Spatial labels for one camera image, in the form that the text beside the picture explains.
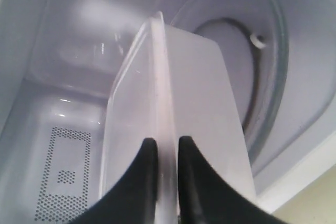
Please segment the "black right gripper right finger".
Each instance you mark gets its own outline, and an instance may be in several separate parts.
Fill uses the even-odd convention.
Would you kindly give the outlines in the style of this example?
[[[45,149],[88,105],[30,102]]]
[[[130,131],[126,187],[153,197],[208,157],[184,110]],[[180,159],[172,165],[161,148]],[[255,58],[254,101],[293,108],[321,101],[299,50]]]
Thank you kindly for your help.
[[[190,136],[179,139],[177,166],[182,223],[282,223],[226,183]]]

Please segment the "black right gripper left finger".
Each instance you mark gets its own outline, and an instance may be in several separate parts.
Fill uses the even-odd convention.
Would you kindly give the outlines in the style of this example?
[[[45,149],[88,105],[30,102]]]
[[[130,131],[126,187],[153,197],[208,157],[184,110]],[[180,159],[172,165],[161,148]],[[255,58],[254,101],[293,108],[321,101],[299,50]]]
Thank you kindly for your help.
[[[157,188],[157,143],[152,138],[145,138],[118,182],[70,223],[154,223]]]

